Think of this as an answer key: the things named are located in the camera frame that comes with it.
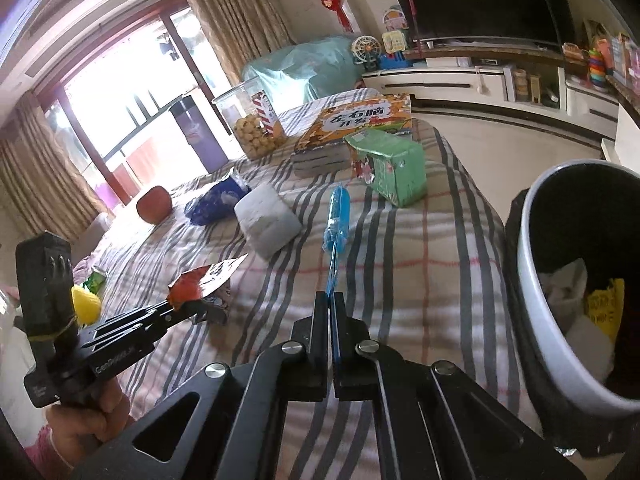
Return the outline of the person's left hand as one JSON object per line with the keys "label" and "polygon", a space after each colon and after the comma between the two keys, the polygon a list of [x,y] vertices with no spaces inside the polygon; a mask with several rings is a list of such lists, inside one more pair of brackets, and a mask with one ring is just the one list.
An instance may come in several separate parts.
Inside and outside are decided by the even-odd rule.
{"label": "person's left hand", "polygon": [[89,441],[111,441],[134,422],[128,396],[116,378],[102,386],[98,405],[98,408],[72,408],[53,404],[46,409],[55,451],[72,467],[91,453]]}

